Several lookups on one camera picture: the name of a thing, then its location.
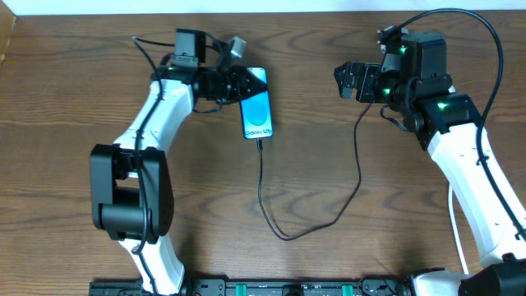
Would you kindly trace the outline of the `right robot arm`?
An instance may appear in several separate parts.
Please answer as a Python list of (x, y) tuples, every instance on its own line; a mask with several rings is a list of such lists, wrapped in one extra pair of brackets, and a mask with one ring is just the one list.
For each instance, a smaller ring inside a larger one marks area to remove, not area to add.
[(447, 47), (436, 32), (381, 30), (380, 63), (349, 61), (335, 68), (339, 95), (383, 104), (403, 116), (447, 178), (469, 223), (482, 270), (473, 275), (429, 269), (398, 284), (398, 295), (523, 295), (525, 209), (494, 156), (482, 117), (458, 93), (446, 70)]

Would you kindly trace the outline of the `blue Galaxy smartphone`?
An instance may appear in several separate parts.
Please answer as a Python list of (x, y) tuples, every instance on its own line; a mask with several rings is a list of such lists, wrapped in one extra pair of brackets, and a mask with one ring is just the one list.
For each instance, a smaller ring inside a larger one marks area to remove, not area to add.
[[(251, 69), (268, 84), (267, 73), (263, 67), (251, 67)], [(269, 90), (242, 100), (240, 111), (245, 139), (254, 140), (273, 136)]]

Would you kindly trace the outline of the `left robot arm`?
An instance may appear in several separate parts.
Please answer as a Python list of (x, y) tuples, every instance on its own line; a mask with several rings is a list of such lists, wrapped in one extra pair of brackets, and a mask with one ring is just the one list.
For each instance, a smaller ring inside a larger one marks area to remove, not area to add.
[(129, 128), (110, 145), (90, 152), (90, 190), (95, 227), (120, 243), (140, 279), (94, 282), (92, 295), (183, 295), (185, 268), (169, 237), (174, 197), (167, 154), (199, 99), (215, 110), (238, 104), (242, 134), (261, 142), (273, 135), (267, 74), (244, 67), (246, 42), (179, 29), (168, 53), (151, 64), (148, 97)]

